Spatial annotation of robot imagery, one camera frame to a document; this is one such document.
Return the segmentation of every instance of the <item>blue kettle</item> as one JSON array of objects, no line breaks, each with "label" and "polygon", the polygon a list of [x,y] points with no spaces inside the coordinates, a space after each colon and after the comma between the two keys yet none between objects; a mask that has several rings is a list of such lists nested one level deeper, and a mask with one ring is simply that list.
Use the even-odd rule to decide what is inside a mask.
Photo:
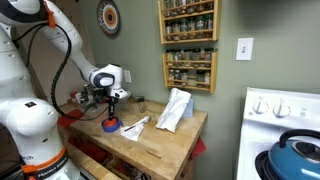
[{"label": "blue kettle", "polygon": [[268,152],[272,170],[281,180],[320,179],[320,148],[309,142],[289,140],[294,136],[320,139],[320,132],[307,129],[284,132]]}]

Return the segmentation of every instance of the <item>wall outlet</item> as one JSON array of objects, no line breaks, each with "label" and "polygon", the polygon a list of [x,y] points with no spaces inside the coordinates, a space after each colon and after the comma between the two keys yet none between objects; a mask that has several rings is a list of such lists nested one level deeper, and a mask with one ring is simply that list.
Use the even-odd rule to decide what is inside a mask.
[{"label": "wall outlet", "polygon": [[252,46],[253,46],[253,38],[239,38],[236,60],[242,60],[242,61],[251,60]]},{"label": "wall outlet", "polygon": [[132,83],[130,71],[129,70],[123,70],[123,74],[124,74],[124,80],[126,82]]}]

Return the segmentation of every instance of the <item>decorative wall plate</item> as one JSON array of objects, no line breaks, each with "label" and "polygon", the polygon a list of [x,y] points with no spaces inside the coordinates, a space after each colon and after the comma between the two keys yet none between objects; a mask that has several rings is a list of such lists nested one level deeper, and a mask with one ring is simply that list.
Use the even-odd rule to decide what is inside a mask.
[{"label": "decorative wall plate", "polygon": [[120,28],[120,14],[112,0],[101,0],[97,9],[98,22],[108,35],[115,35]]}]

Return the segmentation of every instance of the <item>stove knob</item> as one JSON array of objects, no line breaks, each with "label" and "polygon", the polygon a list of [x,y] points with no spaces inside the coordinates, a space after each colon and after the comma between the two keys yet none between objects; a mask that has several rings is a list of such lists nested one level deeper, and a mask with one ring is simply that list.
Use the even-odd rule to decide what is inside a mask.
[{"label": "stove knob", "polygon": [[280,103],[277,104],[274,108],[273,108],[273,113],[274,115],[276,115],[278,118],[284,118],[286,116],[289,116],[291,113],[291,109],[288,105],[286,105],[286,103],[284,103],[284,101],[281,99]]},{"label": "stove knob", "polygon": [[260,100],[253,105],[253,110],[257,114],[263,114],[269,110],[269,106],[267,102],[265,102],[263,98],[260,97]]}]

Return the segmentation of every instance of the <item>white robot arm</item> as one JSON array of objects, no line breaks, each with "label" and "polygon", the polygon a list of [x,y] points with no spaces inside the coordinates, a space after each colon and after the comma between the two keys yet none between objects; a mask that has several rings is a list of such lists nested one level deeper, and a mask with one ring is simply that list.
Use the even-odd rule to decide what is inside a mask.
[{"label": "white robot arm", "polygon": [[70,59],[87,82],[98,88],[110,88],[111,97],[123,98],[122,68],[107,65],[98,69],[81,52],[82,40],[66,16],[48,0],[0,0],[0,123],[13,135],[26,174],[36,179],[78,179],[79,169],[68,159],[57,131],[58,113],[48,102],[38,99],[10,32],[12,27],[46,22],[49,9],[58,27],[40,31],[62,52],[72,47]]}]

